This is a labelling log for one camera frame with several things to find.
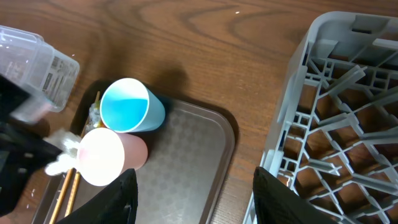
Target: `brown plastic tray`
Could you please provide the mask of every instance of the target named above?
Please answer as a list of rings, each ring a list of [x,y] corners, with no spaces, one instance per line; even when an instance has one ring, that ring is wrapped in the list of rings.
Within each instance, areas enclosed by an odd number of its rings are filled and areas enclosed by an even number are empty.
[[[86,90],[71,125],[73,133],[81,132],[97,91],[103,93],[109,84],[97,81]],[[136,223],[209,223],[234,149],[232,127],[217,112],[158,97],[166,109],[165,123],[156,131],[135,134],[149,149],[148,161],[137,170]],[[63,180],[62,175],[50,179],[32,224],[49,222]],[[64,217],[72,182],[58,220]],[[81,178],[73,211],[102,189]]]

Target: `wooden table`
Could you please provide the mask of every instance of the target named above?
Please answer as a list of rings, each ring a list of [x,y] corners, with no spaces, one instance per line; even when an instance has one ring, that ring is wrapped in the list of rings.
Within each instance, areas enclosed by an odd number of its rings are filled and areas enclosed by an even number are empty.
[[[1,0],[0,24],[44,37],[80,64],[67,107],[48,114],[68,129],[100,78],[138,78],[165,95],[230,112],[238,136],[213,223],[241,223],[290,56],[328,11],[398,16],[371,0]],[[0,223],[30,223],[47,185],[39,171]]]

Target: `chopstick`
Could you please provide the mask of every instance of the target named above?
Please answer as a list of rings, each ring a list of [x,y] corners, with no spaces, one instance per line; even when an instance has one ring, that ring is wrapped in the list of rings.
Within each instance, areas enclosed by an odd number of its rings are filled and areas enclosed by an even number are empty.
[[[94,103],[97,103],[98,100],[100,100],[100,92],[99,91],[97,92],[97,96],[95,97]],[[88,124],[89,120],[90,120],[90,117],[87,118],[85,126]],[[80,137],[83,138],[84,135],[85,135],[85,129],[83,128],[83,132],[81,133]],[[75,203],[77,187],[79,185],[79,180],[80,180],[80,172],[76,170],[75,179],[73,180],[72,189],[71,189],[70,195],[69,195],[67,210],[65,211],[65,217],[67,217],[72,212],[73,204]]]
[[[97,95],[96,95],[96,98],[95,98],[95,102],[97,102],[99,100],[99,98],[100,98],[100,92],[98,91]],[[90,120],[90,116],[87,117],[86,123],[85,123],[85,125],[83,127],[83,131],[80,134],[81,138],[85,135],[85,127],[88,124],[89,120]],[[67,176],[65,177],[65,180],[63,181],[61,192],[60,192],[60,195],[58,196],[57,204],[55,204],[55,208],[54,208],[54,211],[52,213],[52,216],[51,216],[49,224],[54,224],[56,222],[58,213],[60,212],[60,209],[61,209],[61,205],[62,205],[63,199],[65,198],[65,194],[66,194],[67,189],[68,189],[70,178],[72,177],[72,173],[73,173],[73,169],[68,170]],[[69,196],[67,210],[65,212],[65,217],[67,215],[69,215],[71,213],[71,211],[72,211],[73,203],[75,202],[77,187],[78,187],[78,184],[79,184],[79,179],[80,179],[80,173],[78,171],[76,171],[75,179],[73,180],[72,190],[71,190],[70,196]]]
[[[61,204],[62,204],[63,198],[65,197],[65,194],[68,189],[69,180],[70,180],[70,177],[72,176],[72,173],[73,173],[73,169],[68,170],[68,174],[65,177],[65,180],[63,181],[61,192],[60,192],[60,195],[58,196],[57,204],[55,205],[54,211],[53,211],[51,219],[50,219],[50,224],[54,224],[57,219],[58,213],[60,212],[60,209],[61,209]]]

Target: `gray plastic dish rack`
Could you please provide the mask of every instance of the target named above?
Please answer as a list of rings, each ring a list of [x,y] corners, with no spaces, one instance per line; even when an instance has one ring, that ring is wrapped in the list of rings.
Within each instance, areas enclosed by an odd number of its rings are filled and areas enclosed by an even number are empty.
[[[360,220],[367,217],[376,217],[383,223],[393,222],[388,210],[398,204],[398,161],[380,153],[378,146],[398,143],[397,115],[386,109],[398,100],[398,42],[393,41],[398,40],[397,37],[395,17],[329,12],[313,22],[289,62],[260,166],[273,176],[286,179],[286,186],[297,195],[300,195],[297,175],[310,169],[319,179],[322,190],[304,198],[310,203],[317,198],[330,198],[333,209],[313,205],[339,223],[361,223]],[[308,110],[301,110],[299,105],[304,88],[315,90]],[[353,106],[350,97],[355,95],[349,91],[360,92],[367,100]],[[342,97],[343,92],[348,93],[345,94],[348,97]],[[325,98],[330,99],[330,107],[337,108],[338,112],[322,118],[317,104]],[[377,111],[377,119],[387,123],[387,127],[364,128],[359,116],[370,108]],[[347,127],[352,128],[358,141],[342,146],[331,133]],[[292,134],[292,129],[299,129],[300,134]],[[324,134],[332,153],[311,156],[307,140],[317,132]],[[300,145],[297,157],[286,155],[287,141]],[[359,145],[376,163],[361,172],[348,156]],[[339,177],[343,170],[347,170],[349,177],[337,184],[330,184],[324,178],[325,174]],[[368,206],[349,212],[341,206],[339,191],[350,184],[358,186]],[[388,197],[379,200],[369,191],[382,192]],[[253,195],[243,223],[257,223]]]

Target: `cup rim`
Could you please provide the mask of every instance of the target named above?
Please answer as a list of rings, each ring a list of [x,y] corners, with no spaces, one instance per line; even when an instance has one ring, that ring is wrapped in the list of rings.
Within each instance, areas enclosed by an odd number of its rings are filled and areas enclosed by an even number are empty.
[[[83,137],[83,139],[81,140],[81,142],[83,142],[83,140],[84,140],[84,138],[85,138],[86,136],[90,137],[90,133],[91,133],[91,135],[92,135],[94,132],[98,132],[98,131],[107,131],[107,132],[109,132],[110,134],[116,136],[115,139],[117,139],[117,140],[116,140],[116,141],[117,141],[117,144],[120,144],[120,146],[121,146],[121,147],[113,147],[112,149],[110,149],[110,151],[114,151],[115,148],[120,148],[120,149],[121,149],[120,155],[122,156],[121,159],[123,160],[123,164],[122,164],[122,166],[120,167],[120,170],[118,170],[119,172],[115,171],[115,173],[118,173],[117,176],[119,176],[120,173],[121,173],[122,170],[123,170],[124,163],[125,163],[124,160],[126,159],[126,158],[125,158],[126,155],[124,154],[123,142],[122,142],[122,140],[120,139],[120,137],[118,136],[118,134],[117,134],[115,131],[113,131],[113,130],[111,130],[111,129],[109,129],[109,128],[96,128],[96,129],[91,130],[89,133],[87,133],[87,134]],[[107,183],[107,184],[104,184],[104,182],[101,182],[101,181],[99,181],[99,182],[97,181],[97,182],[96,182],[94,178],[91,178],[91,175],[87,175],[86,169],[82,169],[82,166],[81,166],[81,162],[80,162],[80,152],[81,152],[81,148],[78,150],[77,157],[76,157],[76,159],[77,159],[77,166],[76,166],[76,169],[77,169],[78,172],[81,173],[81,176],[82,176],[89,184],[94,185],[94,186],[101,187],[101,186],[108,185],[108,184],[110,184],[110,183],[113,181],[113,180],[112,180],[111,182],[109,182],[109,183]]]
[[[146,108],[146,110],[145,110],[145,114],[143,115],[143,117],[141,118],[141,120],[140,120],[134,127],[130,128],[130,129],[127,129],[127,130],[124,130],[124,131],[118,131],[118,130],[113,130],[113,129],[111,129],[111,128],[109,127],[109,125],[106,124],[105,120],[104,120],[103,117],[102,117],[102,104],[103,104],[104,96],[105,96],[106,93],[111,89],[112,86],[114,87],[114,86],[115,86],[117,83],[119,83],[119,82],[135,82],[135,83],[138,83],[138,84],[140,84],[141,86],[143,86],[143,87],[145,88],[145,90],[146,90],[146,91],[145,91],[145,97],[146,97],[146,100],[147,100],[147,108]],[[129,132],[132,132],[133,130],[135,130],[135,129],[144,121],[145,117],[146,117],[147,114],[148,114],[149,104],[150,104],[150,100],[149,100],[148,89],[147,89],[147,87],[146,87],[142,82],[140,82],[139,80],[137,80],[137,79],[135,79],[135,78],[122,78],[122,79],[119,79],[119,80],[115,81],[114,83],[112,83],[112,84],[105,90],[105,92],[104,92],[104,94],[103,94],[103,96],[102,96],[102,99],[101,99],[101,103],[99,104],[99,115],[101,116],[101,120],[102,120],[102,122],[105,124],[105,126],[106,126],[107,128],[111,129],[112,131],[114,131],[114,132],[116,132],[116,133],[129,133]]]

